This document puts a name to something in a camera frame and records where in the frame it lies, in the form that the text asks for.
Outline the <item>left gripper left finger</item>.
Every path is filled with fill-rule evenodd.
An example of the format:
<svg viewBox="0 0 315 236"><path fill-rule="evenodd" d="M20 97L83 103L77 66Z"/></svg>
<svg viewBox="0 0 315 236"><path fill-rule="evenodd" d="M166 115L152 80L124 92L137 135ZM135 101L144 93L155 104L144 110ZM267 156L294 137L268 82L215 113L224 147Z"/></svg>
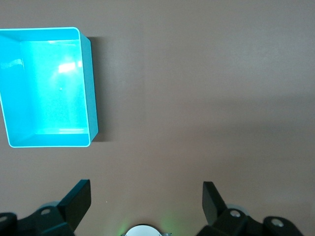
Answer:
<svg viewBox="0 0 315 236"><path fill-rule="evenodd" d="M73 236L91 206L91 182L80 180L60 201L43 204L18 219L13 212L0 214L2 236Z"/></svg>

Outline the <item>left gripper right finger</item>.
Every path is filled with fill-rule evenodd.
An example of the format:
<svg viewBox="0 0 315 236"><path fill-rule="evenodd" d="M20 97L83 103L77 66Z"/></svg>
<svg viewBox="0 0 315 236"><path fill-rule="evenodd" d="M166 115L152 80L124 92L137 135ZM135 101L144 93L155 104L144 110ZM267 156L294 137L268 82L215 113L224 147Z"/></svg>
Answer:
<svg viewBox="0 0 315 236"><path fill-rule="evenodd" d="M268 216L262 223L244 211L229 208L214 183L203 182L202 208L208 225L199 236L300 236L301 231L289 220Z"/></svg>

